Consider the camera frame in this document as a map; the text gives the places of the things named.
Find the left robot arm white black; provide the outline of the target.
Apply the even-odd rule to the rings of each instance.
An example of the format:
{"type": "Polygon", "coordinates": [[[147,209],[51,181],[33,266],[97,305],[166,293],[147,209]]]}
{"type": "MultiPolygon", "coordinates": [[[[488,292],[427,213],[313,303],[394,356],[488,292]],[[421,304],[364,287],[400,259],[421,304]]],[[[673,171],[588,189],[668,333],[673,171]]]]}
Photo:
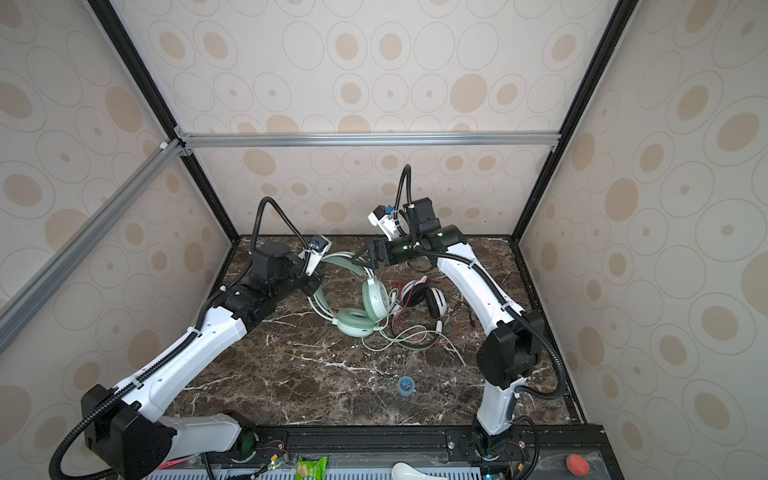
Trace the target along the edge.
{"type": "Polygon", "coordinates": [[[96,479],[142,479],[170,460],[226,451],[237,443],[243,427],[229,415],[174,421],[164,413],[200,372],[274,313],[280,302],[298,291],[312,295],[322,282],[317,266],[330,241],[322,235],[307,239],[288,222],[302,245],[300,253],[284,243],[260,243],[267,206],[286,216],[275,199],[260,201],[246,266],[209,296],[186,333],[114,387],[97,384],[82,397],[83,418],[52,454],[51,478],[67,478],[63,460],[77,439],[108,466],[94,473],[96,479]]]}

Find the mint green headphones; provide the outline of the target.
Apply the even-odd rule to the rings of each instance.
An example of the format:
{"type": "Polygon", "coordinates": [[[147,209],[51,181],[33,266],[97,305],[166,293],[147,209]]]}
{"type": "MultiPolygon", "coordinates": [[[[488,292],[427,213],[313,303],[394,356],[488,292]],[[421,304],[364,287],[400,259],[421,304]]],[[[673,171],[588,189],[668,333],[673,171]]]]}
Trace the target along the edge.
{"type": "Polygon", "coordinates": [[[326,254],[319,260],[316,273],[321,265],[346,270],[360,280],[360,287],[353,287],[351,293],[332,291],[330,296],[319,287],[308,297],[315,313],[349,337],[366,338],[381,331],[397,301],[373,270],[356,265],[352,253],[344,251],[326,254]]]}

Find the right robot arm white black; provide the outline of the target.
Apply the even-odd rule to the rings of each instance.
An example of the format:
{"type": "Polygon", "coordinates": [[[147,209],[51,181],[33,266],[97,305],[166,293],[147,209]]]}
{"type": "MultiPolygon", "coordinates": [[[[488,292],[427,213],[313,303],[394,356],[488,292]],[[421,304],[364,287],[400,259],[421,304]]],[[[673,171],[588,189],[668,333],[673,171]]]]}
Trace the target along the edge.
{"type": "Polygon", "coordinates": [[[412,169],[405,166],[391,206],[377,207],[370,222],[385,235],[358,250],[354,264],[376,270],[425,257],[459,290],[483,328],[476,363],[485,380],[473,423],[472,443],[481,457],[497,457],[515,427],[519,397],[560,398],[565,364],[546,336],[541,315],[528,313],[481,264],[466,236],[442,226],[430,199],[414,199],[412,169]]]}

